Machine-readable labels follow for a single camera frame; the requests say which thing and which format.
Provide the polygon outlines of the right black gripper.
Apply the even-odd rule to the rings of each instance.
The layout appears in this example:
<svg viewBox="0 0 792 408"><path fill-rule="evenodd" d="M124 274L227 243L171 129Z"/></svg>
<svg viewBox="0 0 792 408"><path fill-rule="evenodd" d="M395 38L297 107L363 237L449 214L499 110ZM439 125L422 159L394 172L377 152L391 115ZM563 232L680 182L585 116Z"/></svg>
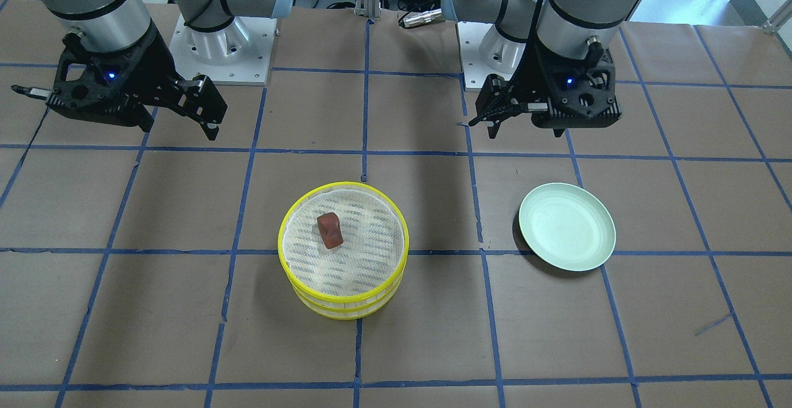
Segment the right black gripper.
<svg viewBox="0 0 792 408"><path fill-rule="evenodd" d="M155 24L135 44L110 53L94 53L76 33L62 39L64 49L47 106L63 117L84 122L139 127L150 132L155 120L148 106L190 118L211 142L228 108L206 75L187 80L176 72L173 57Z"/></svg>

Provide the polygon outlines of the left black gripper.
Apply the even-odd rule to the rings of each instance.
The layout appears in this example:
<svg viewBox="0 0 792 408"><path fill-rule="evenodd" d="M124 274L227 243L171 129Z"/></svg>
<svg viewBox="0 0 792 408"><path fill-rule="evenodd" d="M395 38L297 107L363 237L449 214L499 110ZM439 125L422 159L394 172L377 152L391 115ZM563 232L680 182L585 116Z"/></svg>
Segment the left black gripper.
<svg viewBox="0 0 792 408"><path fill-rule="evenodd" d="M614 125L622 118L622 109L616 98L616 66L610 51L599 40L592 40L583 45L582 59L570 59L535 40L510 80L487 76L476 100L476 115L490 103L523 102L548 103L547 112L521 115L530 115L534 126L551 129L555 137L567 129ZM489 139L497 137L501 124L500 120L488 122Z"/></svg>

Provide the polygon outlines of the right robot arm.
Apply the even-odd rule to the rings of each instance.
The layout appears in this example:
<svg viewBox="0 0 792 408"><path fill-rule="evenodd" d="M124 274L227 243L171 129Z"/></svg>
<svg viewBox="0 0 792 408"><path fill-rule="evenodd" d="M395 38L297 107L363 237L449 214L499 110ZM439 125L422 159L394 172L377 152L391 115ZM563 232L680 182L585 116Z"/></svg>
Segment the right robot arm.
<svg viewBox="0 0 792 408"><path fill-rule="evenodd" d="M13 85L62 117L150 132L148 106L196 122L215 140L228 108L205 70L187 78L142 0L41 0L66 29L50 89ZM245 24L289 15L293 0L176 0L187 50L206 66L260 61Z"/></svg>

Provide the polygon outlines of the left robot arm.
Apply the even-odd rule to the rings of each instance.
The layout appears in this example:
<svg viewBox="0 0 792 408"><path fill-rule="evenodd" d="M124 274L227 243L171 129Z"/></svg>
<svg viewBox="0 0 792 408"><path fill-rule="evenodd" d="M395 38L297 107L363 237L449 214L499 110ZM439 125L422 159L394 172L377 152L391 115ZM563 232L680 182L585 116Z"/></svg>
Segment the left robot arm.
<svg viewBox="0 0 792 408"><path fill-rule="evenodd" d="M567 129L614 125L616 97L610 43L640 0L441 0L445 19L487 22L506 41L523 45L511 78L489 73L470 126L496 138L509 118L561 137Z"/></svg>

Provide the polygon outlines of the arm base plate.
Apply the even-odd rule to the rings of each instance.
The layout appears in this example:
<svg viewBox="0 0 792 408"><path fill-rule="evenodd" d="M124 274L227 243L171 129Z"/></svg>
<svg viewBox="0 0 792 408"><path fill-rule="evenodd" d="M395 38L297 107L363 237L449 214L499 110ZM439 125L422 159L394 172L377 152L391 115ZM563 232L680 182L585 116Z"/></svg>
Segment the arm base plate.
<svg viewBox="0 0 792 408"><path fill-rule="evenodd" d="M491 74L511 79L525 50L523 42L504 38L486 22L458 22L457 35L467 92L480 91Z"/></svg>
<svg viewBox="0 0 792 408"><path fill-rule="evenodd" d="M235 17L224 29L200 32L179 16L169 49L176 71L187 79L206 75L216 85L265 86L277 19Z"/></svg>

